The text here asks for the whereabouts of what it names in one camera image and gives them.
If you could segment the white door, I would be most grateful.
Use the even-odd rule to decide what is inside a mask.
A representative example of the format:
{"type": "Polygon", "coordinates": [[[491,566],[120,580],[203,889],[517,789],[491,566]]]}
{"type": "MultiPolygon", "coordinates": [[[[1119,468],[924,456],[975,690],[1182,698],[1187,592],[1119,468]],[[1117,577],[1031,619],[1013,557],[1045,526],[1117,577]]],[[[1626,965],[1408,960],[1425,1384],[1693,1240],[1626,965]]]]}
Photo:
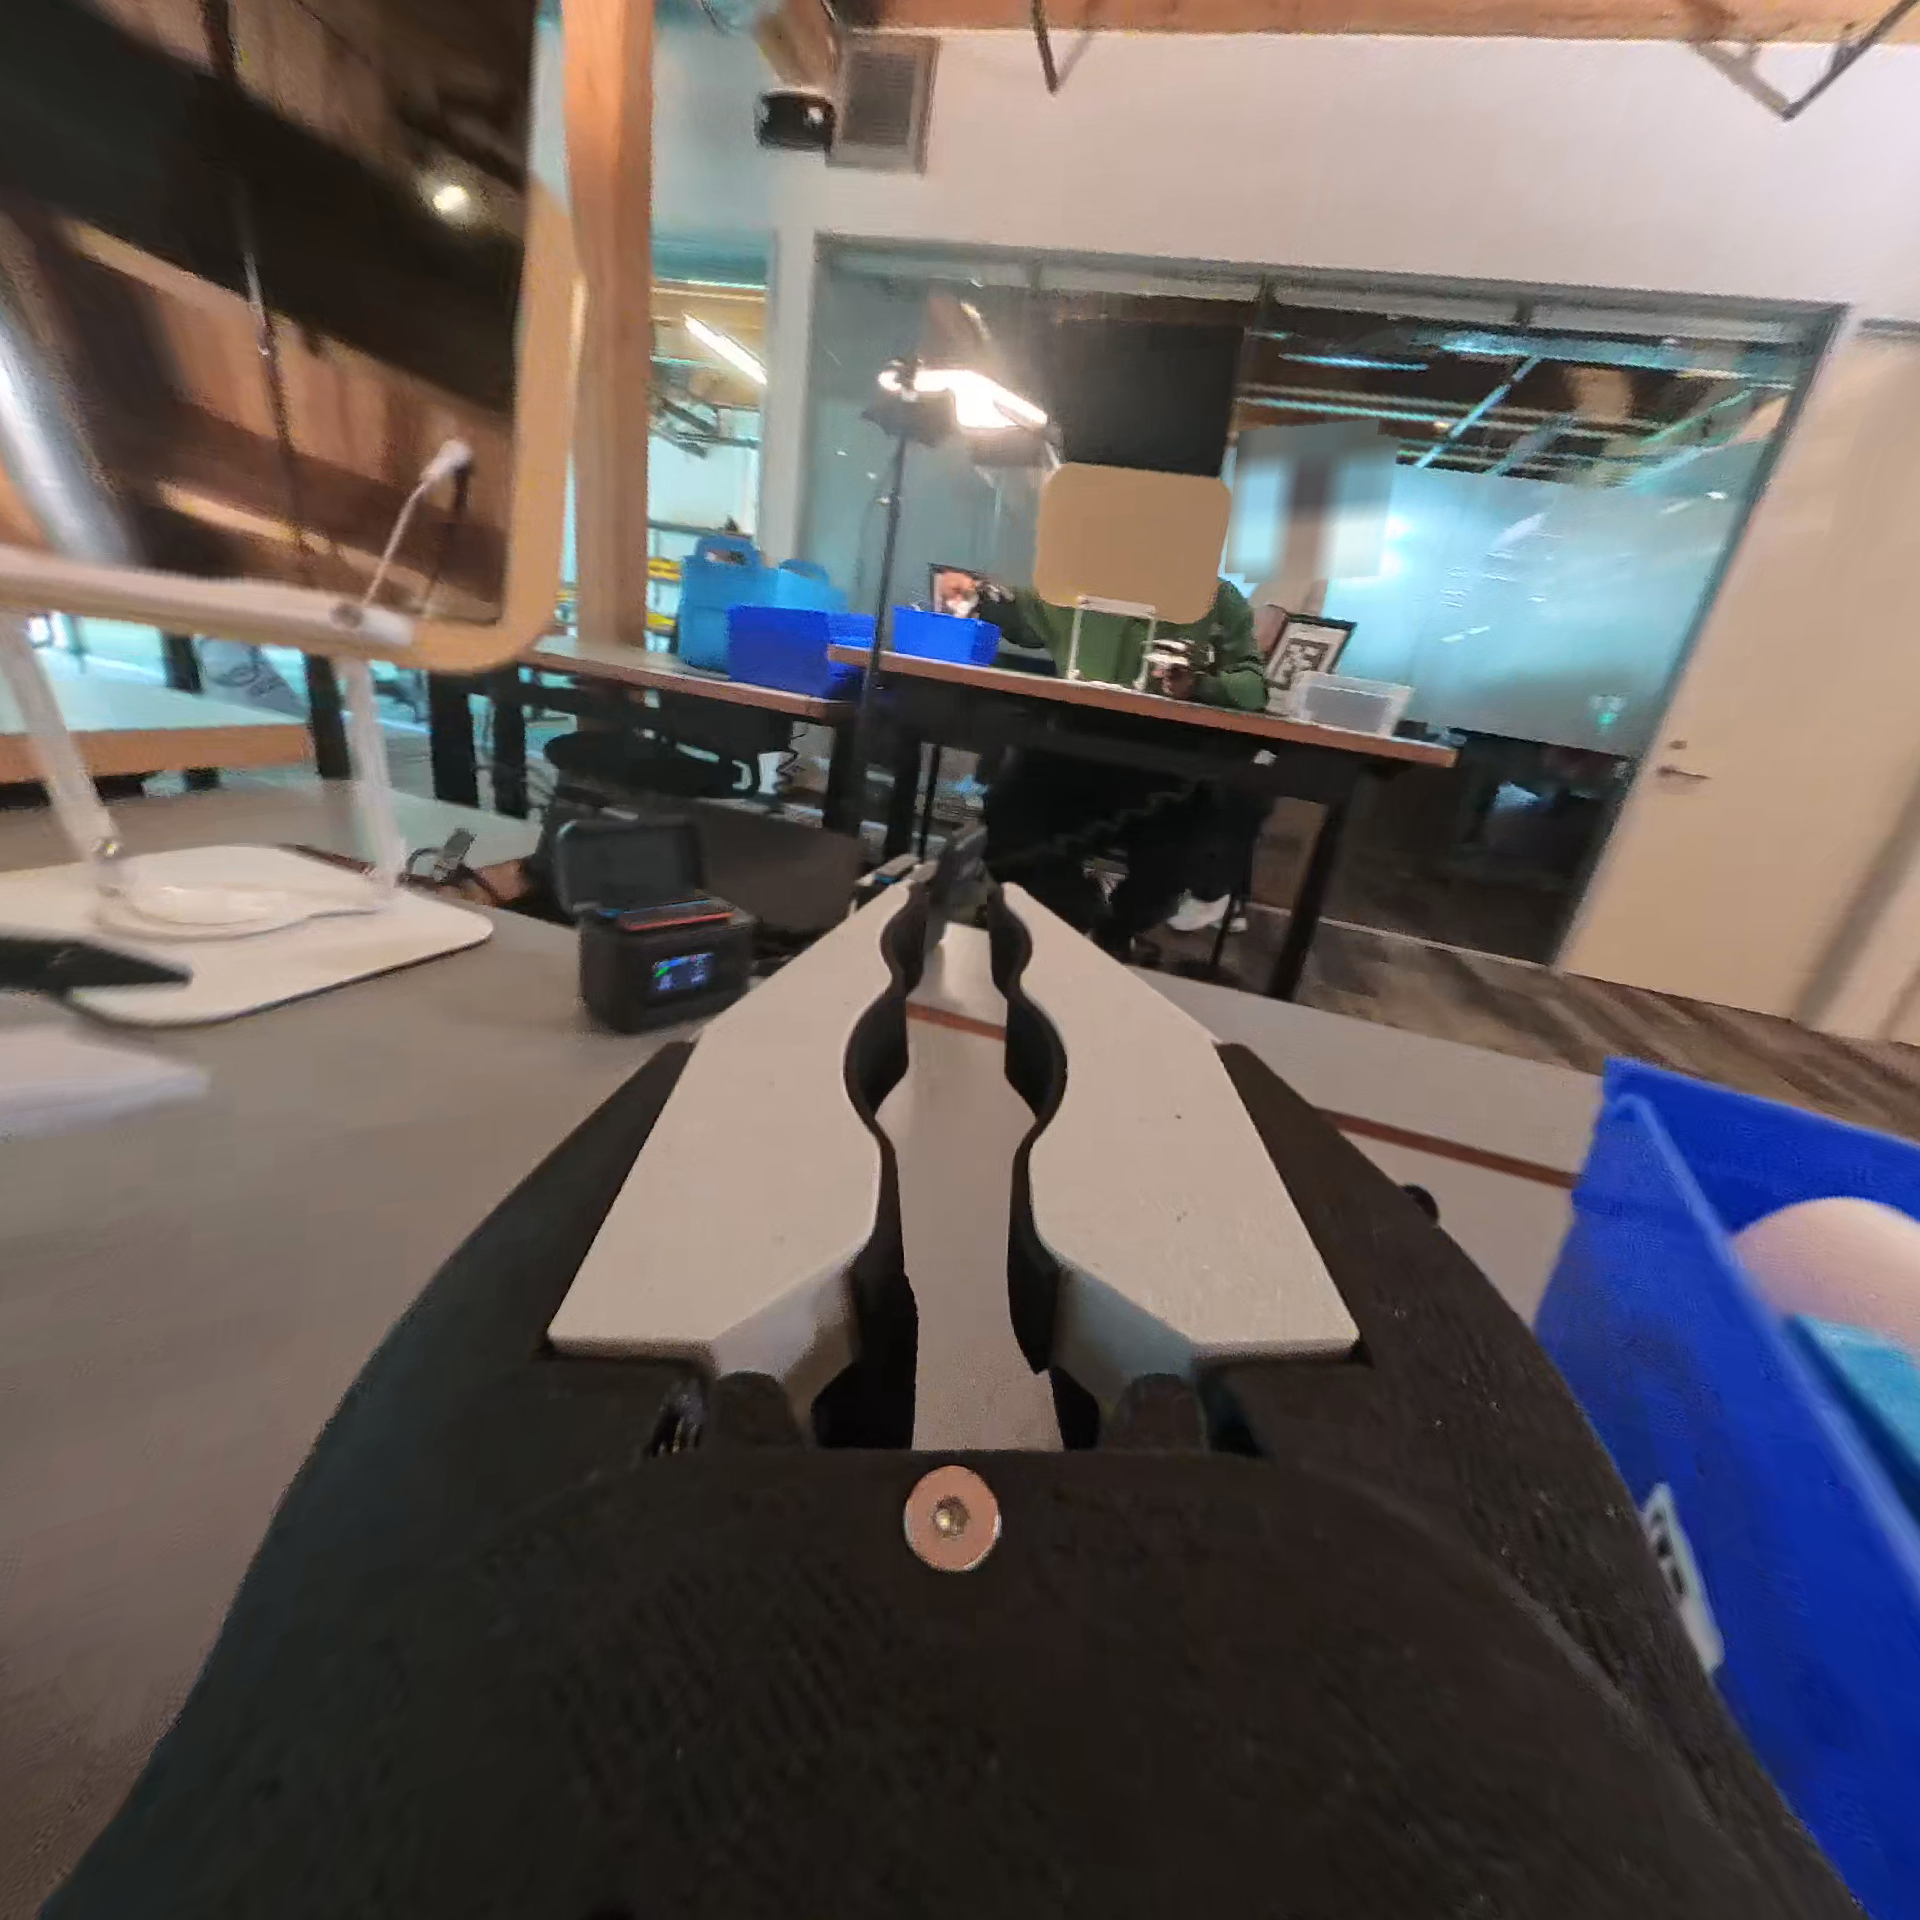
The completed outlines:
{"type": "Polygon", "coordinates": [[[1822,363],[1553,967],[1917,1043],[1917,325],[1822,363]]]}

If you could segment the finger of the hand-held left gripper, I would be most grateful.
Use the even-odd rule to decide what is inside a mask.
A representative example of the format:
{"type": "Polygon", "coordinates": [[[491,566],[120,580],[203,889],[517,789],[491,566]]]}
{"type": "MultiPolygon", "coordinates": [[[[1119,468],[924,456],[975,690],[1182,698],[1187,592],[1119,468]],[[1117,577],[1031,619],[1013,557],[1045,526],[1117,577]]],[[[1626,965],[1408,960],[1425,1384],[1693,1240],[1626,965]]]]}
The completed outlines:
{"type": "Polygon", "coordinates": [[[191,1101],[209,1073],[73,1033],[2,1033],[2,1138],[50,1138],[191,1101]]]}
{"type": "Polygon", "coordinates": [[[93,988],[187,987],[188,967],[63,932],[2,932],[2,993],[65,1002],[93,988]]]}

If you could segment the white wall vent grille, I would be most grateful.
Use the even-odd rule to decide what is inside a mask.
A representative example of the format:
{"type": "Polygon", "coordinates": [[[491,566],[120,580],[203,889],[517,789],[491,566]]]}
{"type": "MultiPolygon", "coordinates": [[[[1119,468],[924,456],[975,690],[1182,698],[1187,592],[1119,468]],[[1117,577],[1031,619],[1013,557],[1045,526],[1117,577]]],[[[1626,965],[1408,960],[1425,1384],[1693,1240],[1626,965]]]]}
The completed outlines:
{"type": "Polygon", "coordinates": [[[941,38],[846,32],[839,44],[829,168],[924,173],[941,38]]]}

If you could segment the black battery charging case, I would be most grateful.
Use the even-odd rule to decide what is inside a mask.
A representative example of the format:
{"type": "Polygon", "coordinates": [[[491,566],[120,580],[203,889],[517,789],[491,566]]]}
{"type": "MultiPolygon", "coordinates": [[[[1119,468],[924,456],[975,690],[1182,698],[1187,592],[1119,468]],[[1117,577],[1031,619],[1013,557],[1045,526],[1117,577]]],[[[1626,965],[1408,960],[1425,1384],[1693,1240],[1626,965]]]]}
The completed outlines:
{"type": "Polygon", "coordinates": [[[748,993],[758,918],[707,885],[687,814],[564,820],[547,839],[548,894],[577,935],[587,1013],[614,1033],[715,1018],[748,993]]]}

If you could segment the grey desk with wood edge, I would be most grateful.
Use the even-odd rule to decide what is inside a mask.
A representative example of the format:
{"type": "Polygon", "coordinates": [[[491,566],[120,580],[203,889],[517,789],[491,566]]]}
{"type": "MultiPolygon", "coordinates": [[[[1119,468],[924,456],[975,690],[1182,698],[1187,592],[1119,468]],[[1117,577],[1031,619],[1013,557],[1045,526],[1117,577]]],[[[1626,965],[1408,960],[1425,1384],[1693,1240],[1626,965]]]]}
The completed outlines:
{"type": "Polygon", "coordinates": [[[501,682],[494,707],[554,711],[595,716],[601,707],[624,713],[632,698],[676,698],[682,703],[723,703],[735,711],[777,713],[786,722],[820,727],[832,734],[832,758],[821,793],[821,826],[856,833],[865,814],[865,759],[860,758],[860,703],[839,694],[806,694],[750,680],[731,680],[705,667],[688,667],[676,653],[658,653],[636,643],[595,643],[579,636],[542,636],[527,649],[501,682]]]}
{"type": "Polygon", "coordinates": [[[304,718],[203,690],[60,673],[54,694],[97,782],[191,769],[313,769],[316,759],[304,718]]]}
{"type": "Polygon", "coordinates": [[[1444,745],[1182,703],[1123,686],[861,651],[841,643],[829,649],[829,660],[856,667],[861,702],[881,698],[885,716],[929,748],[967,753],[1036,748],[1078,764],[1134,764],[1157,776],[1319,807],[1324,820],[1310,847],[1280,949],[1266,973],[1264,996],[1269,999],[1296,999],[1362,784],[1459,764],[1444,745]]]}

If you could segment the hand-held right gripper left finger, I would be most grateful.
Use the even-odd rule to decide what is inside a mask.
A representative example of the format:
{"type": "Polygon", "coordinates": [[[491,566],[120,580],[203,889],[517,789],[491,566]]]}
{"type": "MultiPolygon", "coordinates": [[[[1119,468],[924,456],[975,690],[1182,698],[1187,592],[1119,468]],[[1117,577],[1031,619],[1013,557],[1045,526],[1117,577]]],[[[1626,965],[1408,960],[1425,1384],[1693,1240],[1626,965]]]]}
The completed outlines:
{"type": "Polygon", "coordinates": [[[571,1291],[558,1355],[777,1379],[816,1443],[908,1447],[919,1307],[879,1111],[908,1063],[921,885],[707,1020],[571,1291]]]}

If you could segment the framed printed tag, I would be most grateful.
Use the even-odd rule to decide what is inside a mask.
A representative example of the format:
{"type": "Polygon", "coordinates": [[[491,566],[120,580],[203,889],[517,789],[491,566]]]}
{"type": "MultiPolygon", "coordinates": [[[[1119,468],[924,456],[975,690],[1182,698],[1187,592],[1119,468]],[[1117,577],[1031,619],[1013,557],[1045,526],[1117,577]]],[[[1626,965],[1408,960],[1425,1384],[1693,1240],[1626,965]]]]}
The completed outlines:
{"type": "Polygon", "coordinates": [[[1264,643],[1266,703],[1277,711],[1302,675],[1338,670],[1355,624],[1280,608],[1264,615],[1273,615],[1273,636],[1264,643]]]}

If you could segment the glass room window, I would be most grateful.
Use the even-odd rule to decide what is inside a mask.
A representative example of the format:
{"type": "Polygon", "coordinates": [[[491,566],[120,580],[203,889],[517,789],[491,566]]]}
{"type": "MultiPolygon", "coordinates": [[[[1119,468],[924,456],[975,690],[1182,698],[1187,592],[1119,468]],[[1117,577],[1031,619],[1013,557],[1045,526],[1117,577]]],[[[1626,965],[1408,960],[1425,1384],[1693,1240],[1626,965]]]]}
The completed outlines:
{"type": "MultiPolygon", "coordinates": [[[[879,370],[976,365],[1048,416],[1067,320],[1245,325],[1219,571],[1251,604],[1351,619],[1341,670],[1410,686],[1413,722],[1609,758],[1644,751],[1834,332],[1785,301],[829,234],[797,529],[856,612],[879,370]]],[[[914,446],[895,604],[935,564],[1028,584],[1045,470],[914,446]]]]}

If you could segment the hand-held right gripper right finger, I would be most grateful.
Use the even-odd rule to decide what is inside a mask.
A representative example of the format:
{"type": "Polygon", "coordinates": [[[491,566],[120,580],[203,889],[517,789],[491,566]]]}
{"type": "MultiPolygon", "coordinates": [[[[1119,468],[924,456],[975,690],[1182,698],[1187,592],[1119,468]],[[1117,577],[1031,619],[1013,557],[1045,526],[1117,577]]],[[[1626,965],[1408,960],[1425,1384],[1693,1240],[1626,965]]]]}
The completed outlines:
{"type": "Polygon", "coordinates": [[[1009,1310],[1063,1447],[1094,1447],[1138,1384],[1206,1398],[1240,1364],[1362,1348],[1310,1222],[1187,1010],[1022,885],[986,902],[1013,1152],[1009,1310]]]}

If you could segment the white rounded object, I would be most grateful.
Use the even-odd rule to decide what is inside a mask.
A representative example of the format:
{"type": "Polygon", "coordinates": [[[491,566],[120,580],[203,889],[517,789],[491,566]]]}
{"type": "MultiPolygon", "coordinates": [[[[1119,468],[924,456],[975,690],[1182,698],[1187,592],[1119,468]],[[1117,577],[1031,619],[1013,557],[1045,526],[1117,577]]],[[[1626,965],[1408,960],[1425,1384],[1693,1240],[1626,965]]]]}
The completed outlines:
{"type": "Polygon", "coordinates": [[[1917,1218],[1865,1197],[1779,1207],[1730,1238],[1779,1318],[1854,1328],[1917,1358],[1917,1218]]]}

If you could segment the blue bin with white label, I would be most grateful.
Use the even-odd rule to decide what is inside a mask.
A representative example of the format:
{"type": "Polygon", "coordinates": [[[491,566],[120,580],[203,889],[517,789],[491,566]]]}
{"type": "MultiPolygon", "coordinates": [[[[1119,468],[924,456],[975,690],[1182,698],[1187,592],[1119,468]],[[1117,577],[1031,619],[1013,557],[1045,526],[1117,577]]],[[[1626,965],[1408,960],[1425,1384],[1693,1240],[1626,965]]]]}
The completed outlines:
{"type": "Polygon", "coordinates": [[[1607,1060],[1535,1335],[1790,1810],[1917,1918],[1917,1514],[1733,1251],[1830,1197],[1917,1216],[1917,1143],[1607,1060]]]}

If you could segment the studio light on stand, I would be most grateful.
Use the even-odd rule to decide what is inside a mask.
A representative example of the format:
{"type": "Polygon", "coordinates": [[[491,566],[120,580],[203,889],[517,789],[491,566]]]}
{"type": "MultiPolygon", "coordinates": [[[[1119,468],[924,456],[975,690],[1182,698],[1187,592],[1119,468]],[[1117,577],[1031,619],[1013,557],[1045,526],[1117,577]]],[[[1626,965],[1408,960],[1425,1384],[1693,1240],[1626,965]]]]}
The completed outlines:
{"type": "Polygon", "coordinates": [[[881,822],[881,859],[914,850],[924,784],[924,732],[895,711],[895,698],[885,690],[879,658],[895,636],[895,553],[908,451],[914,446],[941,449],[963,440],[972,449],[998,456],[1005,442],[1013,451],[1045,451],[1048,416],[1034,399],[1010,392],[976,365],[929,363],[924,356],[895,356],[876,374],[876,399],[865,419],[890,440],[885,470],[885,522],[879,548],[879,584],[872,604],[872,636],[861,664],[861,686],[854,718],[854,772],[856,800],[865,800],[869,776],[881,764],[890,791],[881,822]]]}

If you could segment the clear plastic container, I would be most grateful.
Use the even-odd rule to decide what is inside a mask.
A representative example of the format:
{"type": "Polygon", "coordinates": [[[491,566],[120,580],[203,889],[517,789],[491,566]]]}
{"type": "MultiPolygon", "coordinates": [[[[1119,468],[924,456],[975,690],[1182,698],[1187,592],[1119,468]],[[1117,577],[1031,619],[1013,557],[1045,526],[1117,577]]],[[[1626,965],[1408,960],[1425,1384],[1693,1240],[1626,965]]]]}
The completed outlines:
{"type": "Polygon", "coordinates": [[[1394,737],[1410,698],[1410,686],[1310,670],[1291,682],[1284,713],[1314,729],[1394,737]]]}

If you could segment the wooden support post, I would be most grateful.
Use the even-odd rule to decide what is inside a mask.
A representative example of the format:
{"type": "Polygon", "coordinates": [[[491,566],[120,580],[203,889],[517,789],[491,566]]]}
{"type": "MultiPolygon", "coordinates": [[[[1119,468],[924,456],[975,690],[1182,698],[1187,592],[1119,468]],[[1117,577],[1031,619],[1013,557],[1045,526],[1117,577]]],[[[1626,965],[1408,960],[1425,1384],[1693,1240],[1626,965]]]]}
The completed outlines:
{"type": "Polygon", "coordinates": [[[574,419],[577,619],[649,639],[654,399],[654,5],[564,2],[564,173],[587,276],[574,419]]]}

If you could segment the wooden framed mirror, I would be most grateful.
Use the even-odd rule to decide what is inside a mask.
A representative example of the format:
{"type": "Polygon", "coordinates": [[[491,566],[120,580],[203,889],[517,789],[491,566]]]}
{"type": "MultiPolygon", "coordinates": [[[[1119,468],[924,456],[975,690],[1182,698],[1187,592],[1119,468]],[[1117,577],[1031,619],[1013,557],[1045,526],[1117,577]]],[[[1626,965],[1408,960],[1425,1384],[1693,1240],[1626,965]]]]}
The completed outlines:
{"type": "Polygon", "coordinates": [[[468,953],[410,885],[376,667],[480,682],[551,624],[587,289],[558,2],[2,2],[2,689],[65,859],[2,932],[191,969],[65,999],[225,1023],[468,953]],[[360,869],[133,850],[32,627],[335,682],[360,869]]]}

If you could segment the black wall monitor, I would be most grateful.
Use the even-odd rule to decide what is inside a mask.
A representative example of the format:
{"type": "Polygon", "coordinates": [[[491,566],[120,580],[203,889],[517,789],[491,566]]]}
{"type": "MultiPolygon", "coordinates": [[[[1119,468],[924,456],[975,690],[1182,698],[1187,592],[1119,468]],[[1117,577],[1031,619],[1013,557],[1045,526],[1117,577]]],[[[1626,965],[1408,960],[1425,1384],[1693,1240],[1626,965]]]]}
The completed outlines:
{"type": "Polygon", "coordinates": [[[1067,320],[1045,346],[1045,409],[1067,465],[1219,476],[1245,325],[1067,320]]]}

